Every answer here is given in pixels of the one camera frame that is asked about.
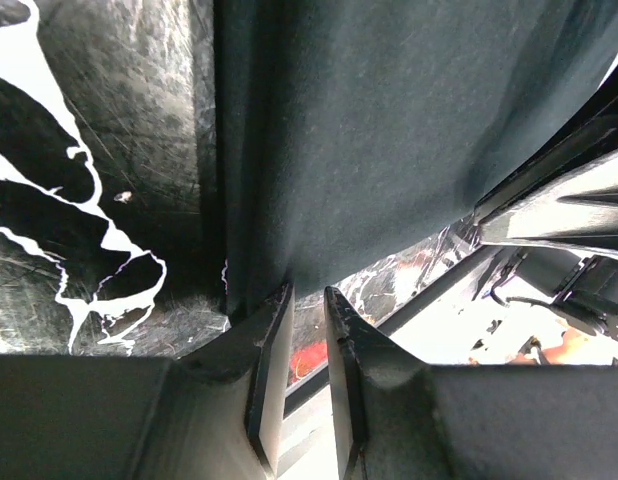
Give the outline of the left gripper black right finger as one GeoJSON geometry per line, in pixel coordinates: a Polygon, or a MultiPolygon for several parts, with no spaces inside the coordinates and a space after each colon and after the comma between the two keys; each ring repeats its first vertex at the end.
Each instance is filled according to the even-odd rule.
{"type": "Polygon", "coordinates": [[[618,367],[438,366],[324,292],[343,479],[618,479],[618,367]]]}

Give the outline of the black t shirt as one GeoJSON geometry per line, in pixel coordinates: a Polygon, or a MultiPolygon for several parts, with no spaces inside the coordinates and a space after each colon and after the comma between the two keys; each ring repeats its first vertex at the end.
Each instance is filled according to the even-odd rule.
{"type": "Polygon", "coordinates": [[[218,1],[227,310],[470,212],[594,95],[618,1],[218,1]]]}

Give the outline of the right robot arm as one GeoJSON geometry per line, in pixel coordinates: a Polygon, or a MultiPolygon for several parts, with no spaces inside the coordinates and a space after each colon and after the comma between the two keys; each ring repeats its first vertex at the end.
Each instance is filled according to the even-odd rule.
{"type": "Polygon", "coordinates": [[[497,285],[518,276],[570,326],[618,342],[618,91],[597,92],[475,214],[484,244],[514,249],[497,285]]]}

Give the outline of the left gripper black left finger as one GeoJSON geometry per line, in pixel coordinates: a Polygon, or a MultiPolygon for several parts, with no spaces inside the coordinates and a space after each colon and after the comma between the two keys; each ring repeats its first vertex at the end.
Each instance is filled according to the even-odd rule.
{"type": "Polygon", "coordinates": [[[272,479],[294,290],[167,357],[0,355],[0,479],[272,479]]]}

